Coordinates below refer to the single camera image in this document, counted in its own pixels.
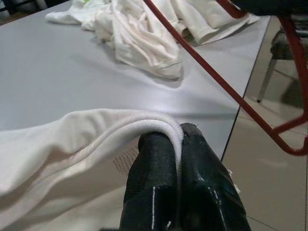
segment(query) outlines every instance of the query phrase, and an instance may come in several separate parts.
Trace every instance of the red metal frame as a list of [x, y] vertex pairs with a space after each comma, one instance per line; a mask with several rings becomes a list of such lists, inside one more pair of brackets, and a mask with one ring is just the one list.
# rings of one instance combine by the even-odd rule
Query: red metal frame
[[[280, 133], [297, 127], [301, 124], [308, 122], [308, 70], [307, 60], [305, 58], [305, 51], [301, 45], [300, 37], [295, 31], [295, 25], [290, 17], [282, 18], [279, 20], [284, 28], [285, 34], [288, 38], [294, 61], [296, 64], [298, 77], [300, 80], [301, 91], [304, 100], [303, 114], [285, 124], [276, 128], [271, 126], [217, 73], [211, 65], [196, 52], [186, 40], [177, 32], [177, 30], [169, 23], [163, 14], [156, 8], [151, 0], [143, 0], [151, 11], [156, 15], [159, 21], [166, 27], [178, 43], [210, 74], [210, 76], [267, 132], [267, 134], [287, 153], [291, 155], [307, 155], [308, 154], [308, 136], [305, 137], [304, 146], [301, 149], [291, 148], [281, 137]], [[238, 10], [228, 0], [216, 0], [233, 18], [241, 18], [246, 13]]]

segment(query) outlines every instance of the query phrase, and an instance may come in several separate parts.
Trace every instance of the tiled floor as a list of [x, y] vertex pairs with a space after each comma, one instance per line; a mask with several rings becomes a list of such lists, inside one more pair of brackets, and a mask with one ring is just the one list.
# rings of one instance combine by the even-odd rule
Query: tiled floor
[[[271, 59], [270, 42], [279, 29], [272, 18], [260, 50], [245, 99], [276, 126], [302, 112], [293, 62], [279, 61], [262, 104], [256, 97]], [[285, 132], [293, 147], [302, 147], [307, 126]], [[282, 151], [244, 111], [241, 111], [223, 160], [234, 183], [253, 231], [305, 231], [307, 201], [307, 157]]]

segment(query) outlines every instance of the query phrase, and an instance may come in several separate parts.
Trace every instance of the metal chair leg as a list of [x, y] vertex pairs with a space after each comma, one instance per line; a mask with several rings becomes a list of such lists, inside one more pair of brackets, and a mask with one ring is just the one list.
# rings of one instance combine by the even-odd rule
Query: metal chair leg
[[270, 63], [269, 63], [269, 66], [268, 66], [268, 69], [266, 71], [266, 74], [265, 74], [265, 77], [264, 77], [264, 80], [262, 82], [262, 86], [261, 86], [261, 89], [259, 91], [259, 95], [257, 97], [257, 102], [261, 102], [263, 100], [263, 97], [265, 95], [265, 91], [266, 91], [266, 88], [268, 87], [269, 83], [270, 83], [270, 78], [273, 74], [273, 71], [275, 69], [275, 65], [277, 63], [277, 60], [276, 59], [271, 59], [270, 60]]

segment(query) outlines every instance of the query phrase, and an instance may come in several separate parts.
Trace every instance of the white table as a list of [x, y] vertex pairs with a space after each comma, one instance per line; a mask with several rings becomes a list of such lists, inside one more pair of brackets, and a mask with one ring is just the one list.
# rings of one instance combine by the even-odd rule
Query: white table
[[[183, 77], [157, 78], [117, 62], [79, 26], [47, 23], [51, 11], [0, 26], [0, 130], [45, 124], [76, 110], [145, 109], [196, 124], [222, 157], [239, 105], [182, 50]], [[269, 17], [197, 51], [244, 94]]]

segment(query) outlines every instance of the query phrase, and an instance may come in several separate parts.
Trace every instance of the white garment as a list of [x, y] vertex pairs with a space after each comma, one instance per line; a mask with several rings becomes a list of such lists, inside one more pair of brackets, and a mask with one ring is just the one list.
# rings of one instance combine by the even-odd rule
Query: white garment
[[180, 177], [183, 132], [160, 113], [97, 109], [0, 132], [0, 230], [118, 226], [138, 136], [150, 131], [169, 137]]
[[[181, 33], [188, 29], [198, 44], [222, 39], [258, 20], [233, 19], [215, 0], [152, 0]], [[115, 57], [165, 78], [181, 75], [180, 50], [143, 0], [73, 0], [66, 12], [46, 15], [51, 22], [81, 24], [115, 49]]]

